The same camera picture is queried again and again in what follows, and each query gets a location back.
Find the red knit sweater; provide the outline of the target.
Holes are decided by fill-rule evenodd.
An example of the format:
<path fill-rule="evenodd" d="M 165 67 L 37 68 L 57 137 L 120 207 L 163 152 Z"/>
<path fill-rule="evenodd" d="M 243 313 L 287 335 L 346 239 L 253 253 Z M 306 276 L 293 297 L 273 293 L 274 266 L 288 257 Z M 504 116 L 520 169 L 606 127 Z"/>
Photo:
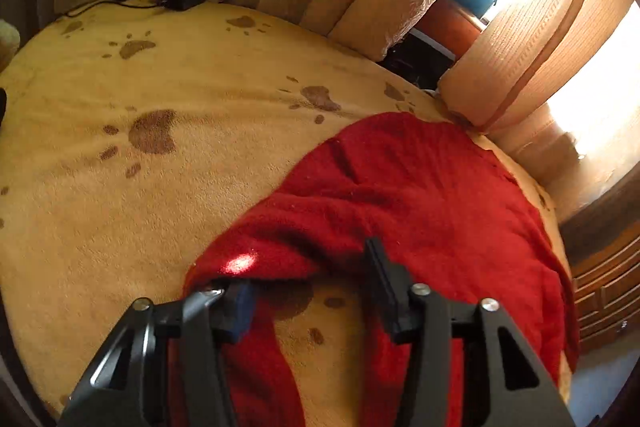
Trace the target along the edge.
<path fill-rule="evenodd" d="M 576 366 L 573 284 L 539 210 L 460 127 L 408 113 L 360 120 L 308 153 L 207 247 L 184 290 L 243 275 L 362 280 L 370 237 L 440 295 L 503 303 L 554 381 Z"/>

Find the carved wooden cabinet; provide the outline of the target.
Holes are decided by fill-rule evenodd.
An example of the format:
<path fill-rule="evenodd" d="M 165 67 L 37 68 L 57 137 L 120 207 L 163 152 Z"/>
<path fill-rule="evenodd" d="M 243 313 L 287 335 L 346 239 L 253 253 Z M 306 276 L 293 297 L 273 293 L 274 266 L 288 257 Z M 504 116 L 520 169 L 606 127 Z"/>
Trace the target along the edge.
<path fill-rule="evenodd" d="M 631 173 L 561 225 L 580 350 L 639 327 L 639 175 Z"/>

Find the yellow paw print blanket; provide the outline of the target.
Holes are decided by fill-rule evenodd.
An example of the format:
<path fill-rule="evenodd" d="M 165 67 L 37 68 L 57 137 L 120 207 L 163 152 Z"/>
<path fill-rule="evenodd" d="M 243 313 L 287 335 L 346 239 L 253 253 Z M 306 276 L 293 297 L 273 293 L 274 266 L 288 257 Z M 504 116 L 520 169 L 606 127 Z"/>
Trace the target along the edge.
<path fill-rule="evenodd" d="M 374 115 L 455 124 L 494 153 L 568 274 L 548 196 L 519 165 L 439 98 L 284 20 L 101 5 L 40 31 L 1 83 L 1 295 L 28 378 L 58 413 L 134 299 L 194 293 L 186 274 L 219 235 Z M 409 350 L 385 334 L 363 260 L 362 280 L 255 279 L 250 332 L 224 348 L 241 425 L 393 424 Z"/>

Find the black speaker box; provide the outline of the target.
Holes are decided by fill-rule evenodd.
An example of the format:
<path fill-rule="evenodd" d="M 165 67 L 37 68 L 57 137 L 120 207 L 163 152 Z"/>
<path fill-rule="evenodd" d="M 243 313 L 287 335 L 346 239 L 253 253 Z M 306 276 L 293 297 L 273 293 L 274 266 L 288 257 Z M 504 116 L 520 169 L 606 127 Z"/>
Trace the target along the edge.
<path fill-rule="evenodd" d="M 435 90 L 484 29 L 460 3 L 437 0 L 378 64 L 416 87 Z"/>

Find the ribbed peach curtain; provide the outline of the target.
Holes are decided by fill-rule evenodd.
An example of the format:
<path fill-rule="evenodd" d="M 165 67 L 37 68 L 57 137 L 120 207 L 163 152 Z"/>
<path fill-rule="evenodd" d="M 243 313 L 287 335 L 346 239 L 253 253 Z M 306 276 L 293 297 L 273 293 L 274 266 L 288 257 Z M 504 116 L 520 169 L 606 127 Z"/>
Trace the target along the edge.
<path fill-rule="evenodd" d="M 439 81 L 451 113 L 493 132 L 533 114 L 596 54 L 634 0 L 513 0 Z"/>

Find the beige folded garment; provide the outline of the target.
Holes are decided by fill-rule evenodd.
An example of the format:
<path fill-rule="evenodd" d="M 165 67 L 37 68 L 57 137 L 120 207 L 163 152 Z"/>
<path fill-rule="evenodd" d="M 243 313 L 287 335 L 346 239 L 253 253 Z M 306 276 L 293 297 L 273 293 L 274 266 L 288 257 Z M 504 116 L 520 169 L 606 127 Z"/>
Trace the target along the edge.
<path fill-rule="evenodd" d="M 20 32 L 6 20 L 0 20 L 0 72 L 9 66 L 20 46 Z"/>

